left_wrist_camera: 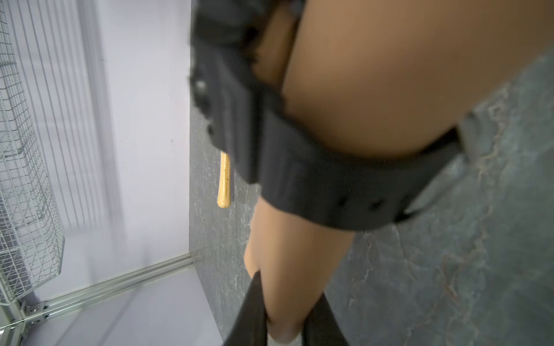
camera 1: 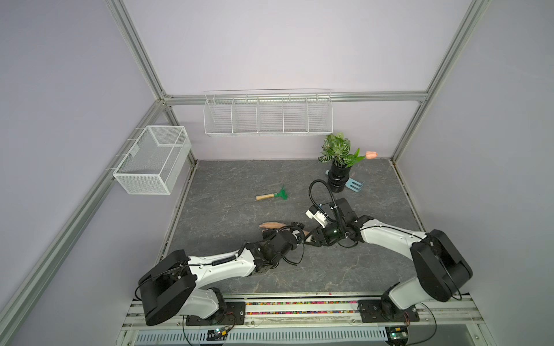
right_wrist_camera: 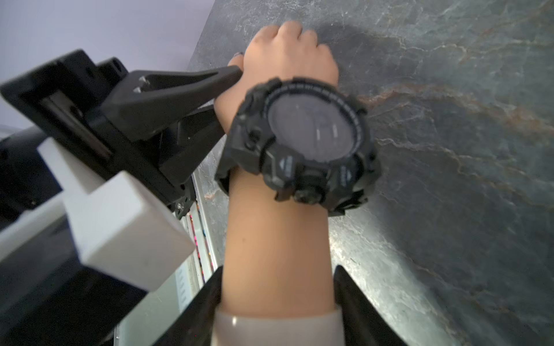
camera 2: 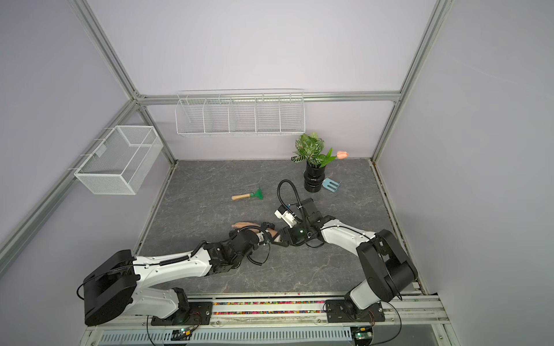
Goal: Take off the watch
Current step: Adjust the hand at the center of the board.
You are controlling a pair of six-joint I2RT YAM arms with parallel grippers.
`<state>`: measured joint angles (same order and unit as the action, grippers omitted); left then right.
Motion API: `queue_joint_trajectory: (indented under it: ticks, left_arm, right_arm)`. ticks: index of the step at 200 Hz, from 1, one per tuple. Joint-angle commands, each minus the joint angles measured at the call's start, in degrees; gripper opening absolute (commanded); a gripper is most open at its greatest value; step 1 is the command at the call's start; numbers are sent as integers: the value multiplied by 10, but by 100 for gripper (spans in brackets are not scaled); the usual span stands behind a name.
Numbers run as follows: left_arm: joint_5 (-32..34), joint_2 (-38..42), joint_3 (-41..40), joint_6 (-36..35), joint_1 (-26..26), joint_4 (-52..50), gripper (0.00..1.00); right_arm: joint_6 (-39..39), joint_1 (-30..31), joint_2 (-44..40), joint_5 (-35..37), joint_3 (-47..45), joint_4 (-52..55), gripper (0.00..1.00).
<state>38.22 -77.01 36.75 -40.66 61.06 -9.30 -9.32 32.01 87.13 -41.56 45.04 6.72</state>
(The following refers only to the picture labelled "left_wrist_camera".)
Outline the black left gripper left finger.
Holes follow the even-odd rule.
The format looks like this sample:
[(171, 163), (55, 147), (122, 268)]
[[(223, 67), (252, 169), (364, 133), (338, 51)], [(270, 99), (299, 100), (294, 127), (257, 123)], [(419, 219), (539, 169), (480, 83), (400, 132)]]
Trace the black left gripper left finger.
[(267, 314), (261, 272), (252, 277), (235, 323), (223, 346), (267, 346)]

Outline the black wrist watch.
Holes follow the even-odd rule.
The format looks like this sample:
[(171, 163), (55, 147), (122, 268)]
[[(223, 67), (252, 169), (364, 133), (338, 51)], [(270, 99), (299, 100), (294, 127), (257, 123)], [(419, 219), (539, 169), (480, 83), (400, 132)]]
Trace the black wrist watch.
[(256, 77), (247, 47), (275, 1), (199, 1), (193, 14), (190, 89), (212, 144), (264, 200), (334, 229), (364, 232), (410, 219), (409, 206), (465, 153), (452, 129), (420, 154), (397, 161), (325, 148), (284, 115), (284, 99)]

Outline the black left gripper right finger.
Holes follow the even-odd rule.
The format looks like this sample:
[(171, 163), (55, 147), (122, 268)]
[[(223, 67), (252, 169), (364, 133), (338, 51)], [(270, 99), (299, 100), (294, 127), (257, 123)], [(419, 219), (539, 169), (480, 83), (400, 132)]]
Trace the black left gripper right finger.
[(337, 321), (323, 294), (304, 322), (303, 346), (348, 346)]

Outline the mannequin practice hand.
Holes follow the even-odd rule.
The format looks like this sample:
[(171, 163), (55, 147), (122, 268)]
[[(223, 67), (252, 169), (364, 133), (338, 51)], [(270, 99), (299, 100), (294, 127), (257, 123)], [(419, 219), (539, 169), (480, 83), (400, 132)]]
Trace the mannequin practice hand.
[[(308, 1), (301, 17), (283, 3), (254, 71), (326, 146), (396, 159), (436, 141), (552, 44), (552, 1)], [(302, 331), (353, 238), (258, 199), (244, 263), (261, 274), (277, 343)]]

